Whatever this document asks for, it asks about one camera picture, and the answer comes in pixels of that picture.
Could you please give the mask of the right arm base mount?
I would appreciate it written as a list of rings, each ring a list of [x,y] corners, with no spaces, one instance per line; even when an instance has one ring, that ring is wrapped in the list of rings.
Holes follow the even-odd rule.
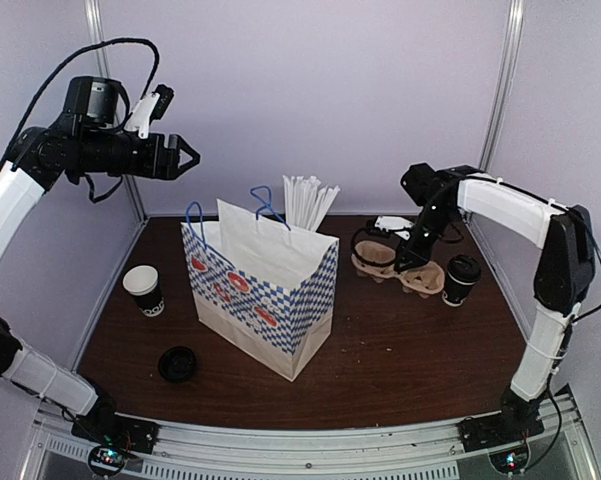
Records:
[[[486,450],[493,469],[504,475],[522,474],[531,464],[531,437],[545,431],[534,419],[520,429],[509,428],[501,414],[466,417],[457,424],[465,452]]]

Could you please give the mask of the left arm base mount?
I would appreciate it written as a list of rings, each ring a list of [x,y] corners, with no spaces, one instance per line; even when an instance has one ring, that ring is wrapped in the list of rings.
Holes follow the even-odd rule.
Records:
[[[87,454],[87,467],[93,474],[105,479],[138,464],[141,461],[139,454],[151,454],[159,432],[159,425],[155,422],[126,416],[114,416],[112,433],[102,433],[86,417],[77,417],[69,411],[64,411],[62,417],[71,423],[73,436],[94,443]]]

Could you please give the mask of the black paper coffee cup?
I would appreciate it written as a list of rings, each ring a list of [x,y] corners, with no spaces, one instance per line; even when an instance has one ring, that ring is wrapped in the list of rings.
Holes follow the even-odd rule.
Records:
[[[443,302],[451,307],[462,306],[479,280],[480,278],[457,278],[451,273],[447,273],[442,290]]]

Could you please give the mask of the black plastic cup lid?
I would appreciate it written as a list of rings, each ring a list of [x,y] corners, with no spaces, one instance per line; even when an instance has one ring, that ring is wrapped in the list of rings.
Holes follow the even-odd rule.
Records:
[[[469,255],[458,254],[452,257],[447,264],[447,274],[457,282],[475,283],[481,278],[481,273],[480,264]]]

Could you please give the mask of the blue checkered paper bag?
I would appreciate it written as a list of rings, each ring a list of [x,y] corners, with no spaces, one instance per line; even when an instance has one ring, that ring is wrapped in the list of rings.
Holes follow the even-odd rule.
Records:
[[[251,212],[223,200],[218,218],[191,203],[181,224],[199,321],[294,381],[331,334],[338,238],[289,225],[267,186]]]

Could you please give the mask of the black paper cups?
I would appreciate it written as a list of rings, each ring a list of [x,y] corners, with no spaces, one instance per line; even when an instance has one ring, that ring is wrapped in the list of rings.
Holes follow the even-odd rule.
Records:
[[[151,265],[138,265],[123,277],[124,290],[133,298],[146,317],[156,317],[164,311],[165,301],[158,270]]]

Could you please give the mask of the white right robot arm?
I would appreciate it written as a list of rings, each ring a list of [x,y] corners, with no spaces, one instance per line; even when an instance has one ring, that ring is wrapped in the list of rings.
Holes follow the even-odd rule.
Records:
[[[447,225],[462,214],[484,218],[530,242],[536,249],[528,268],[534,318],[521,361],[501,397],[492,430],[510,442],[538,415],[560,366],[573,326],[601,265],[589,211],[544,199],[470,166],[436,170],[426,163],[410,166],[401,187],[420,212],[401,240],[397,272],[421,267]]]

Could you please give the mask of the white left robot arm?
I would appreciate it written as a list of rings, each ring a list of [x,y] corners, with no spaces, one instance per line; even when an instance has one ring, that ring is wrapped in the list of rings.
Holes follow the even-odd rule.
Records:
[[[70,135],[31,128],[0,167],[0,266],[29,214],[66,175],[130,175],[171,181],[194,168],[200,154],[177,134],[91,131]],[[117,442],[124,424],[96,386],[30,346],[0,316],[0,378],[71,414],[103,444]]]

